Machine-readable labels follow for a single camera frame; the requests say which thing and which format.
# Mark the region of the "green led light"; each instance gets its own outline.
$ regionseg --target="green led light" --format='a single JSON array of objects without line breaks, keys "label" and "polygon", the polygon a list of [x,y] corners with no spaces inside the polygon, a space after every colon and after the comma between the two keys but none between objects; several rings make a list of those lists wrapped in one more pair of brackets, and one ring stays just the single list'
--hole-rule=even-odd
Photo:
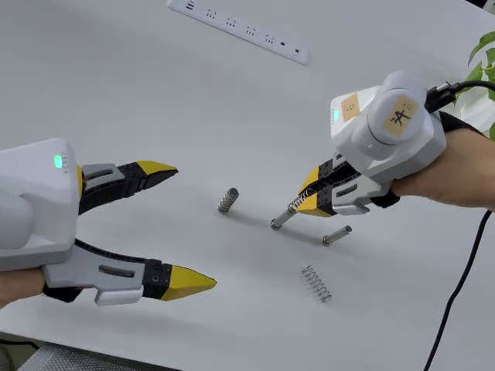
[{"label": "green led light", "polygon": [[62,156],[61,155],[54,155],[53,156],[53,163],[55,164],[56,168],[62,168],[62,166],[63,166]]}]

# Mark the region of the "black wrist strap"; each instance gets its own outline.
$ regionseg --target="black wrist strap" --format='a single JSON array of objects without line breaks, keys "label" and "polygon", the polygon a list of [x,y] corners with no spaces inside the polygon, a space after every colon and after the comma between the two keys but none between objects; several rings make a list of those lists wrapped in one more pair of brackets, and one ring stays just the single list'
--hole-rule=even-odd
[{"label": "black wrist strap", "polygon": [[[459,130],[459,129],[469,129],[474,131],[477,134],[483,135],[481,131],[476,129],[475,127],[469,125],[468,123],[458,119],[457,117],[452,116],[451,114],[447,114],[446,112],[440,111],[440,122],[442,123],[443,131],[448,133],[450,131]],[[399,202],[401,197],[397,196],[391,190],[385,196],[373,197],[371,202],[376,206],[387,208]]]}]

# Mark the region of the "green leaf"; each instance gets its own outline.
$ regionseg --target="green leaf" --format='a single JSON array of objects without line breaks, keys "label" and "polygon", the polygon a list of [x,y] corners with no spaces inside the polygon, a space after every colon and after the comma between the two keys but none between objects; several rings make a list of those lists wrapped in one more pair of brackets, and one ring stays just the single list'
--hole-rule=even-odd
[{"label": "green leaf", "polygon": [[[474,80],[481,80],[483,78],[483,68],[481,67],[481,61],[476,65],[476,67],[473,68],[471,73],[467,76],[464,81],[474,81]],[[465,87],[462,89],[460,92],[456,94],[456,99],[459,99],[459,95],[462,93],[468,91],[471,89],[470,87]]]},{"label": "green leaf", "polygon": [[495,41],[495,31],[488,32],[487,34],[481,36],[480,43],[476,46],[476,48],[473,49],[473,51],[469,55],[469,61],[467,65],[471,63],[476,53],[478,53],[483,47],[487,46],[490,43],[493,43],[494,41]]},{"label": "green leaf", "polygon": [[490,127],[489,136],[492,141],[495,141],[495,122]]},{"label": "green leaf", "polygon": [[[491,83],[495,83],[495,67],[487,67],[485,69],[485,73],[488,76],[488,81],[490,81]],[[488,97],[491,100],[495,100],[495,91],[488,90]]]},{"label": "green leaf", "polygon": [[487,67],[491,67],[493,61],[495,61],[495,48],[491,48],[486,51],[486,58],[488,59]]}]

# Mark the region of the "bolt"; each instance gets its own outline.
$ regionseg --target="bolt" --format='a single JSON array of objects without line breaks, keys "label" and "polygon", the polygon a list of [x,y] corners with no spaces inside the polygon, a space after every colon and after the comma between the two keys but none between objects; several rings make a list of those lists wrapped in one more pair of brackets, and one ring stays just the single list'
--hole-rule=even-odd
[{"label": "bolt", "polygon": [[279,230],[282,224],[291,219],[295,215],[295,212],[287,208],[277,219],[272,219],[270,226],[273,230]]},{"label": "bolt", "polygon": [[328,236],[323,236],[322,243],[325,246],[331,246],[334,242],[349,235],[352,231],[353,229],[350,226],[345,226],[344,228],[337,230],[335,233],[329,234]]}]

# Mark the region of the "black cable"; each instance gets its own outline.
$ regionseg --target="black cable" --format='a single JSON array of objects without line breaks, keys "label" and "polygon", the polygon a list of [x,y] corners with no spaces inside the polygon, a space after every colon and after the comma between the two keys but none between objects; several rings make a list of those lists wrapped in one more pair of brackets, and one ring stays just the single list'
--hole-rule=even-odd
[{"label": "black cable", "polygon": [[466,267],[464,268],[463,275],[459,279],[459,283],[456,288],[450,295],[449,300],[447,301],[447,305],[445,306],[445,311],[443,312],[442,321],[440,322],[439,331],[436,334],[435,342],[433,343],[432,350],[428,356],[428,360],[426,361],[425,368],[423,371],[428,371],[430,369],[430,365],[432,364],[433,358],[435,357],[436,350],[439,347],[440,340],[442,340],[443,330],[446,327],[447,321],[449,320],[450,309],[452,308],[452,304],[454,303],[457,295],[463,288],[464,282],[466,282],[467,276],[471,271],[471,267],[473,266],[474,258],[476,257],[476,253],[478,252],[478,246],[480,245],[481,236],[483,235],[483,231],[485,230],[486,222],[488,218],[490,218],[491,211],[487,210],[486,213],[481,218],[480,226],[478,226],[478,232],[476,233],[476,238],[474,239],[473,248],[471,249],[471,254],[469,255],[469,259],[467,260]]},{"label": "black cable", "polygon": [[456,101],[457,94],[467,87],[485,87],[495,91],[495,83],[483,80],[463,81],[462,83],[443,83],[438,87],[433,87],[426,93],[425,108],[431,114],[447,104]]},{"label": "black cable", "polygon": [[10,340],[4,340],[0,339],[0,344],[3,345],[29,345],[30,347],[38,350],[39,346],[36,345],[34,342],[11,342]]},{"label": "black cable", "polygon": [[454,91],[456,93],[460,92],[462,89],[465,89],[467,87],[485,87],[486,89],[495,91],[495,83],[491,83],[490,81],[483,81],[483,80],[463,81],[462,83],[457,83],[455,85],[452,85],[452,87],[454,88]]}]

